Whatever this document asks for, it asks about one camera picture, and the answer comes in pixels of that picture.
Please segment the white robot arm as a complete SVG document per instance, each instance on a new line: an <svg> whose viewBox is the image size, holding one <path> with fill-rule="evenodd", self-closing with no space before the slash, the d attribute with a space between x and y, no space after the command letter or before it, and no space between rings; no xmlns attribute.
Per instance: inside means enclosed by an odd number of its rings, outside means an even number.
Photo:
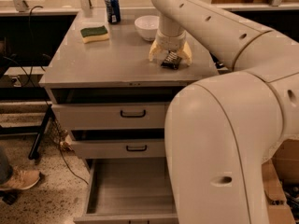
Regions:
<svg viewBox="0 0 299 224"><path fill-rule="evenodd" d="M262 164L298 133L299 44L201 0L151 0L157 43L184 29L227 68L181 90L164 140L179 224L269 224Z"/></svg>

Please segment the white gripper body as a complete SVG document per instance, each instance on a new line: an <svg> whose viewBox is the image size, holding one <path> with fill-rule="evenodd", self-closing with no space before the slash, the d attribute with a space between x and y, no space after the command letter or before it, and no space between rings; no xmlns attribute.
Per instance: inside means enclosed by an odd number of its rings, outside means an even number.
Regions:
<svg viewBox="0 0 299 224"><path fill-rule="evenodd" d="M186 33L169 36L164 35L160 30L157 31L154 45L156 49L178 51L182 49L186 42Z"/></svg>

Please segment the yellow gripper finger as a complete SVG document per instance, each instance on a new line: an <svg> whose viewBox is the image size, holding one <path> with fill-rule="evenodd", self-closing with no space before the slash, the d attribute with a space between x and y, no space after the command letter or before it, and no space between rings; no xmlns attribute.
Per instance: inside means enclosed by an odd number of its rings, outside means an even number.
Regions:
<svg viewBox="0 0 299 224"><path fill-rule="evenodd" d="M162 47L157 43L156 40L154 40L149 50L149 61L152 62L154 57L162 51Z"/></svg>
<svg viewBox="0 0 299 224"><path fill-rule="evenodd" d="M185 42L184 45L178 50L178 56L184 60L187 65L192 64L192 51L188 42Z"/></svg>

